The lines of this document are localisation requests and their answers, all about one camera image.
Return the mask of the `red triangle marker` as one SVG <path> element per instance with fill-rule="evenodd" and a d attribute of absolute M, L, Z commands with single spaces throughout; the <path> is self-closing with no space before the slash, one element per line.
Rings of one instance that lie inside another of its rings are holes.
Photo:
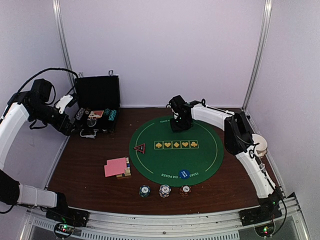
<path fill-rule="evenodd" d="M 145 143 L 142 143 L 142 144 L 140 144 L 140 145 L 135 146 L 133 149 L 134 149 L 136 152 L 145 154 L 145 152 L 146 152 L 146 144 L 145 144 Z"/>

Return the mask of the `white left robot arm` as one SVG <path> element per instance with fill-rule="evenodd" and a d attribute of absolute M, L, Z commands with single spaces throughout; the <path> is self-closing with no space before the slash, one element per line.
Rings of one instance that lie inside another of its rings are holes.
<path fill-rule="evenodd" d="M 55 91 L 52 83 L 38 78 L 48 71 L 51 68 L 45 68 L 26 80 L 27 84 L 32 82 L 31 89 L 24 91 L 23 84 L 9 99 L 0 117 L 0 201 L 10 207 L 46 208 L 61 222 L 67 222 L 72 218 L 72 211 L 63 193 L 22 184 L 4 171 L 8 152 L 25 122 L 30 122 L 29 128 L 36 130 L 36 122 L 41 121 L 41 129 L 51 125 L 65 136 L 77 129 L 65 112 L 77 101 L 76 94 L 67 92 L 56 103 L 50 101 L 51 93 Z"/>

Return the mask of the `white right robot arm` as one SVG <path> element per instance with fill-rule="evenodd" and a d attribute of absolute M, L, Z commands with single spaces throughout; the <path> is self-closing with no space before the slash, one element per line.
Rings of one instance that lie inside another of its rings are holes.
<path fill-rule="evenodd" d="M 173 97 L 168 105 L 173 113 L 170 127 L 174 132 L 189 130 L 194 121 L 205 122 L 224 131 L 225 149 L 240 161 L 256 190 L 259 207 L 255 215 L 259 220 L 266 221 L 281 213 L 283 195 L 258 156 L 259 144 L 253 140 L 254 133 L 243 111 L 211 107 L 205 99 L 186 102 L 181 95 Z"/>

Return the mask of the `blue small blind button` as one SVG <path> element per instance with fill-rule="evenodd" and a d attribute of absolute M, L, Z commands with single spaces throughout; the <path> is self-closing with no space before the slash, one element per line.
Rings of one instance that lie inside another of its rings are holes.
<path fill-rule="evenodd" d="M 187 169 L 182 169 L 178 172 L 178 175 L 181 179 L 185 180 L 190 177 L 190 171 Z"/>

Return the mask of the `blue beige 10 chip stack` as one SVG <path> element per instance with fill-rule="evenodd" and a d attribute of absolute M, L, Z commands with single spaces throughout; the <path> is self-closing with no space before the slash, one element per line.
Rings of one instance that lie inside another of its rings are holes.
<path fill-rule="evenodd" d="M 167 198 L 171 193 L 171 187 L 167 184 L 163 184 L 159 187 L 159 196 L 162 198 Z"/>

